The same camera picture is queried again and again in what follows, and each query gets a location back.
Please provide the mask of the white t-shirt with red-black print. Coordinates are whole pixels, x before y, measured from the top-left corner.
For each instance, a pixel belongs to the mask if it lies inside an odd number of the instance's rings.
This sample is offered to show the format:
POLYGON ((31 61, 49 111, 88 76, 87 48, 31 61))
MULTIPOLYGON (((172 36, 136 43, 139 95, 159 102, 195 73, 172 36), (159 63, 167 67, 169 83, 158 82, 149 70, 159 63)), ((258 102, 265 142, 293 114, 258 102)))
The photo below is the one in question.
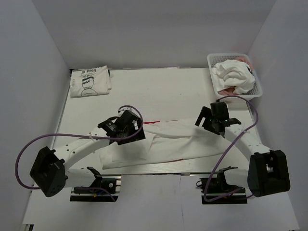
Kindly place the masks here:
POLYGON ((143 125, 145 139, 99 150, 103 169, 157 164, 222 154, 228 141, 195 125, 194 119, 143 125))

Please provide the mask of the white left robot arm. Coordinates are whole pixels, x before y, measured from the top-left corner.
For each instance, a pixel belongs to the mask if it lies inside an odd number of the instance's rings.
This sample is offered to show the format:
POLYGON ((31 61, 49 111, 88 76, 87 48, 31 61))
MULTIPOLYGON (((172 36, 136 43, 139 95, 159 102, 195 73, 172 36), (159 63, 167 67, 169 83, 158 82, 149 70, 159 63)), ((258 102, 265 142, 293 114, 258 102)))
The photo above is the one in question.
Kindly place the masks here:
POLYGON ((63 188, 77 193, 115 193, 115 182, 108 182, 93 167, 72 169, 81 159, 113 143, 118 145, 145 139, 143 119, 136 115, 114 116, 101 122, 88 135, 80 136, 60 148, 39 150, 30 176, 46 197, 58 194, 63 188))

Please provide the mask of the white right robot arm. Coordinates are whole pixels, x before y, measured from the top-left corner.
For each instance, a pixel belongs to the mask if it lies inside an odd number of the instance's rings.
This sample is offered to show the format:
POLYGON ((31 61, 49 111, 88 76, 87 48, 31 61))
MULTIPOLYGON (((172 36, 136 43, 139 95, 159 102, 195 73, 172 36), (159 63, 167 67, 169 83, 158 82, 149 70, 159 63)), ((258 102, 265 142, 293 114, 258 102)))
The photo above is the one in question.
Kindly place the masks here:
POLYGON ((249 162, 248 170, 215 167, 209 178, 201 179, 203 193, 219 193, 224 197, 246 188, 253 196, 262 197, 290 190, 285 153, 263 145, 238 119, 230 118, 224 102, 212 103, 210 108, 202 107, 195 125, 230 141, 231 147, 235 146, 249 162))

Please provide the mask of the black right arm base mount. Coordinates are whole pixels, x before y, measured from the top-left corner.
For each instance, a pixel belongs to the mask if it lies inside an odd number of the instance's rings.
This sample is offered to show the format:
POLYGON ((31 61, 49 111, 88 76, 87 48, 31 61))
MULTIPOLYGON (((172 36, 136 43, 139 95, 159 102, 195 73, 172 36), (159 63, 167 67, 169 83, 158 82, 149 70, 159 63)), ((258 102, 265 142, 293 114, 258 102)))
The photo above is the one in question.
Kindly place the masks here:
POLYGON ((201 189, 201 199, 203 205, 231 205, 231 204, 247 204, 247 196, 244 188, 239 190, 240 187, 235 185, 228 185, 225 180, 224 172, 231 169, 237 169, 237 167, 227 167, 220 169, 217 175, 214 176, 208 186, 206 198, 211 200, 215 197, 219 197, 228 193, 227 196, 221 197, 215 201, 207 202, 204 199, 205 186, 208 178, 200 178, 196 182, 196 187, 201 189))

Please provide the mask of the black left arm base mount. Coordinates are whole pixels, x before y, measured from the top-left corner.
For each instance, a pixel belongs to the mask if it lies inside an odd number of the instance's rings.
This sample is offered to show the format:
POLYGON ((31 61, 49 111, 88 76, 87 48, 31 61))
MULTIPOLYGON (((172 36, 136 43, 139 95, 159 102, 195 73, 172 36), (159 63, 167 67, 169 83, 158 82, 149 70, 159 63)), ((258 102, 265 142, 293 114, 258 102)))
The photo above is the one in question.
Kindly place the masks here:
POLYGON ((68 171, 71 202, 116 202, 121 176, 102 175, 93 167, 68 171))

